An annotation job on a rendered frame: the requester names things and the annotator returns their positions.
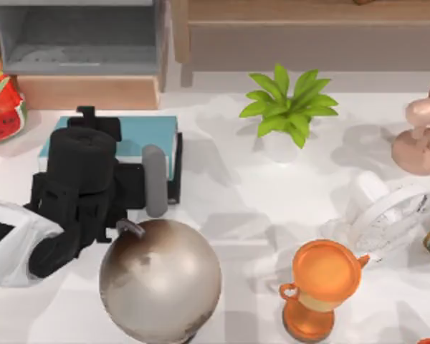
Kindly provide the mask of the light blue book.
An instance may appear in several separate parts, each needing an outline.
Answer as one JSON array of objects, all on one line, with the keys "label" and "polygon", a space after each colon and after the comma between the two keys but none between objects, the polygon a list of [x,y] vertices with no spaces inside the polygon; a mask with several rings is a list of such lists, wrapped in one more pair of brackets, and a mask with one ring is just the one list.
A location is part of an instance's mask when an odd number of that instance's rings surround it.
[{"label": "light blue book", "polygon": [[175,116],[119,116],[109,122],[96,118],[85,125],[81,116],[61,117],[38,155],[40,172],[63,174],[65,181],[86,181],[99,191],[113,177],[115,160],[141,162],[141,150],[153,144],[167,156],[173,151],[178,123]]}]

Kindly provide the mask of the pale wooden drawer front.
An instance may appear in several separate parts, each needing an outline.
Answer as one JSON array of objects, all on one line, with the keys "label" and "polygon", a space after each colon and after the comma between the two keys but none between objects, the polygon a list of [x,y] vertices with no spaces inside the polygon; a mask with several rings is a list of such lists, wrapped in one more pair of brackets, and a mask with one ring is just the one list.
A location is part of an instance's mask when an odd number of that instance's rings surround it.
[{"label": "pale wooden drawer front", "polygon": [[16,83],[33,110],[74,110],[79,105],[155,110],[161,93],[161,81],[154,75],[19,75]]}]

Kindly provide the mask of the grey globe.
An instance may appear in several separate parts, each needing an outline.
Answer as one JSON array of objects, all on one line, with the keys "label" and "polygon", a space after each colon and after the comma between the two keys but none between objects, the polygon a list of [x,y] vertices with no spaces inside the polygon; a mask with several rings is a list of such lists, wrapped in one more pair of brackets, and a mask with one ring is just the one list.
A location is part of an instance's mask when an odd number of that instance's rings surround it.
[{"label": "grey globe", "polygon": [[208,241],[187,224],[117,222],[99,273],[110,319],[145,344],[185,344],[214,313],[221,267]]}]

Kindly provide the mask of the red watermelon print bag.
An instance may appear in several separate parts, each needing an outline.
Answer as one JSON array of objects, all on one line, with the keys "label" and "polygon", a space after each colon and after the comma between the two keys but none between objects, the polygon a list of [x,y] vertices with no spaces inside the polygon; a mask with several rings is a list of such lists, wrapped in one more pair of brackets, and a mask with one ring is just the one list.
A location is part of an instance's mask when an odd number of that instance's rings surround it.
[{"label": "red watermelon print bag", "polygon": [[15,88],[10,76],[0,72],[0,142],[18,134],[26,120],[24,95]]}]

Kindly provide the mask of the grey pierced drawer inside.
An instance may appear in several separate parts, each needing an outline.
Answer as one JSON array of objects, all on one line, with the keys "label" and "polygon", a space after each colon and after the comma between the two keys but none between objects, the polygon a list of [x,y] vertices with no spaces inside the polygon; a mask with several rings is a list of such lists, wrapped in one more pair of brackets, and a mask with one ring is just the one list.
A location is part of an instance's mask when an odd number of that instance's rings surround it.
[{"label": "grey pierced drawer inside", "polygon": [[164,0],[0,0],[3,70],[14,75],[155,75]]}]

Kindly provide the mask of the green plant in white pot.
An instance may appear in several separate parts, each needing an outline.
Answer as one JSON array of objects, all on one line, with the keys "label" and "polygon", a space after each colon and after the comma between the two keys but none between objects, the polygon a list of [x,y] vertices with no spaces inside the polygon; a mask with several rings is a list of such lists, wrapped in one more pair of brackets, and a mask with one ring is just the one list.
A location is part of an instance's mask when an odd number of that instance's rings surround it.
[{"label": "green plant in white pot", "polygon": [[240,118],[261,118],[257,142],[274,162],[290,163],[311,136],[311,121],[316,117],[335,117],[338,102],[323,93],[328,78],[318,77],[319,70],[303,72],[293,86],[287,69],[276,64],[274,77],[252,72],[249,77],[259,86],[246,94],[252,102]]}]

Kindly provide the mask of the orange trophy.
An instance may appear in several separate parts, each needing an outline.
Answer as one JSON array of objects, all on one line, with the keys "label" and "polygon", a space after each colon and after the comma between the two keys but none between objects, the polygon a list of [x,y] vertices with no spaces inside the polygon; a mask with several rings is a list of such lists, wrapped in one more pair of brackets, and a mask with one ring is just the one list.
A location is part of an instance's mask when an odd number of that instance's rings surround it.
[{"label": "orange trophy", "polygon": [[302,245],[292,260],[294,281],[279,286],[286,331],[304,343],[326,339],[335,324],[335,309],[358,289],[369,260],[369,255],[356,257],[329,239]]}]

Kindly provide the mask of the wooden open shelf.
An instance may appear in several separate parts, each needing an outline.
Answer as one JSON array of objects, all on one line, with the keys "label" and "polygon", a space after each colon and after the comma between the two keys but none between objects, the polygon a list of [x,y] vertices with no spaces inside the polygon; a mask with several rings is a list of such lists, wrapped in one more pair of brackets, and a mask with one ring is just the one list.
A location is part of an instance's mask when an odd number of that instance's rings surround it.
[{"label": "wooden open shelf", "polygon": [[423,92],[430,0],[169,0],[170,91],[240,92],[248,72],[317,68],[333,92]]}]

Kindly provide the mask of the white table fan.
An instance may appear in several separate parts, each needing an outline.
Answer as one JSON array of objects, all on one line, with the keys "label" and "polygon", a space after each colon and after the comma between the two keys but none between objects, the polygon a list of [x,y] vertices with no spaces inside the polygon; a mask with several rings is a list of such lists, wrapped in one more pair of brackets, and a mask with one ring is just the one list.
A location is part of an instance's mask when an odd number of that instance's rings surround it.
[{"label": "white table fan", "polygon": [[430,191],[417,184],[390,188],[371,171],[350,182],[345,244],[374,262],[410,244],[422,216],[430,210]]}]

